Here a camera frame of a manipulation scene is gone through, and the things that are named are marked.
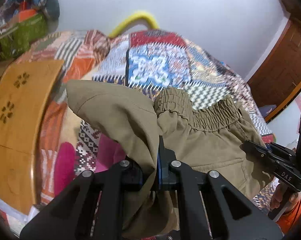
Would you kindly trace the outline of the person right hand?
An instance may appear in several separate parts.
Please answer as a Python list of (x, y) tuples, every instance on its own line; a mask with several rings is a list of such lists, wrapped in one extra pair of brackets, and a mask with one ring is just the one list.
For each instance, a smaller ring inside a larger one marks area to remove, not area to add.
[[(279, 208), (279, 206), (283, 200), (283, 195), (286, 190), (287, 190), (287, 186), (280, 181), (276, 187), (276, 190), (275, 190), (273, 196), (271, 197), (270, 210)], [(289, 204), (288, 204), (288, 207), (287, 207), (285, 213), (288, 213), (291, 210), (293, 210), (300, 200), (301, 200), (301, 193), (300, 192), (294, 193), (289, 199)]]

